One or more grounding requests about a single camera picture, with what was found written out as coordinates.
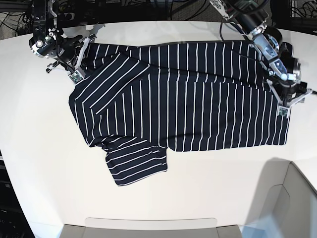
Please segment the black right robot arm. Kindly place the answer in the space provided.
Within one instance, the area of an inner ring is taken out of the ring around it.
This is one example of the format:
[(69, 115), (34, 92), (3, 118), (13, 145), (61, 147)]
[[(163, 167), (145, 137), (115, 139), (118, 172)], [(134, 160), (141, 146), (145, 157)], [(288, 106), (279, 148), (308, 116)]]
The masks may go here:
[(83, 46), (82, 35), (63, 37), (61, 23), (66, 20), (62, 5), (57, 0), (35, 0), (31, 5), (33, 37), (31, 52), (40, 58), (52, 58), (66, 70), (74, 72)]

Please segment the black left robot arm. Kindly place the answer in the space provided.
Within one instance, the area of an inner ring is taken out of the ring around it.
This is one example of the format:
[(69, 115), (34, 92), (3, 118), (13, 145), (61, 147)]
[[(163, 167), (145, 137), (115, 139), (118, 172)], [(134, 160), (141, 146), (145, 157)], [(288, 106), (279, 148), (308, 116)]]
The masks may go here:
[(254, 0), (212, 0), (210, 3), (258, 52), (258, 62), (279, 105), (289, 108), (312, 94), (301, 81), (301, 64), (283, 43), (282, 34), (266, 24), (266, 1), (257, 4)]

